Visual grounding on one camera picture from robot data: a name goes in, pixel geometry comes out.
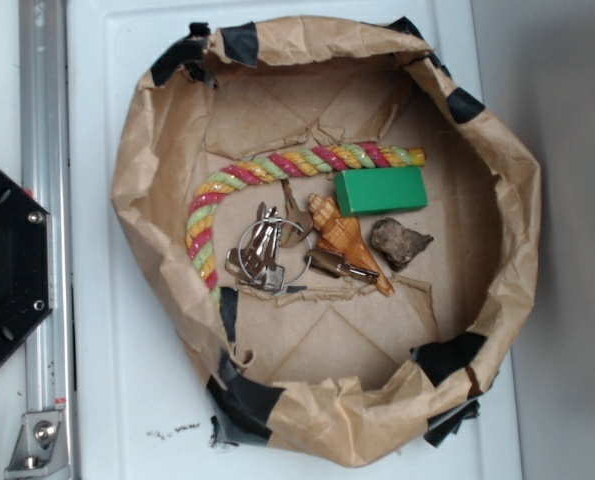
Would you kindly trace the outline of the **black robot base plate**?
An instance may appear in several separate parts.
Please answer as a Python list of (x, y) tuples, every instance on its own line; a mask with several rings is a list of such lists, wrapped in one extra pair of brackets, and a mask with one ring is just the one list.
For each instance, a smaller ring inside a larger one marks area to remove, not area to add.
[(0, 170), (0, 367), (52, 311), (50, 220)]

